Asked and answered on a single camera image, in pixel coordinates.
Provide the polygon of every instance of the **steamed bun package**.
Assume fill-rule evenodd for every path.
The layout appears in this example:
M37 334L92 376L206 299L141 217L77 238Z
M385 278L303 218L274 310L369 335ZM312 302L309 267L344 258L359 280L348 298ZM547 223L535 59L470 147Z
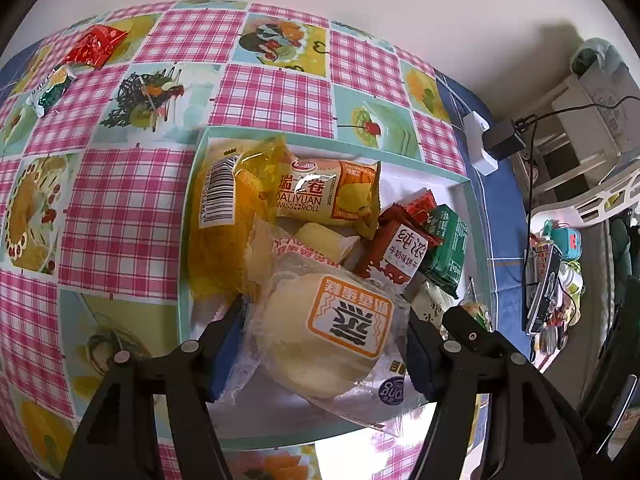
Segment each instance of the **steamed bun package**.
M245 272L260 295L223 397L233 398L261 365L329 412L398 435L401 415L420 397L400 351L409 305L260 219Z

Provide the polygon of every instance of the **green snack package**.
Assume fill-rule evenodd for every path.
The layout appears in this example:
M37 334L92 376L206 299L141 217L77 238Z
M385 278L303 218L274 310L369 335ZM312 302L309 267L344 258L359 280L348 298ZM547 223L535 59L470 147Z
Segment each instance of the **green snack package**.
M429 234L444 241L427 252L418 270L457 299L456 289L465 262L468 227L447 205L432 209L424 227Z

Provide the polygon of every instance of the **green candy package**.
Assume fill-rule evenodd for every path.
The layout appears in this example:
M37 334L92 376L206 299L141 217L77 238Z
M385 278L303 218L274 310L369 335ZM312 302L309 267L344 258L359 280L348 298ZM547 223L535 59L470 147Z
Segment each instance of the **green candy package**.
M467 225L447 205L429 211L425 229L444 241L431 248L418 270L450 296L458 298L456 289L465 262Z
M53 108L75 80L76 75L69 65L58 65L31 91L27 97L27 104L33 107L38 117L42 117Z

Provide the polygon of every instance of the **cake illustration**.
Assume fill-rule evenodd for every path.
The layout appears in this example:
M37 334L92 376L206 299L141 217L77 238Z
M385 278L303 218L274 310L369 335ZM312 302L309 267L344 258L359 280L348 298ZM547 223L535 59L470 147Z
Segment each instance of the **cake illustration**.
M16 267L53 272L59 202L66 190L65 155L30 162L18 177L4 218L4 246Z

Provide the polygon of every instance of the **orange snack wrapper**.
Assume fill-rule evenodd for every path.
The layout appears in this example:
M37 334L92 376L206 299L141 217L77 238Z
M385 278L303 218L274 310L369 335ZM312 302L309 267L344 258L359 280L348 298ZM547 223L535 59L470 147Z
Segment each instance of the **orange snack wrapper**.
M297 158L287 152L278 190L278 216L351 226L371 240L380 214L380 163Z

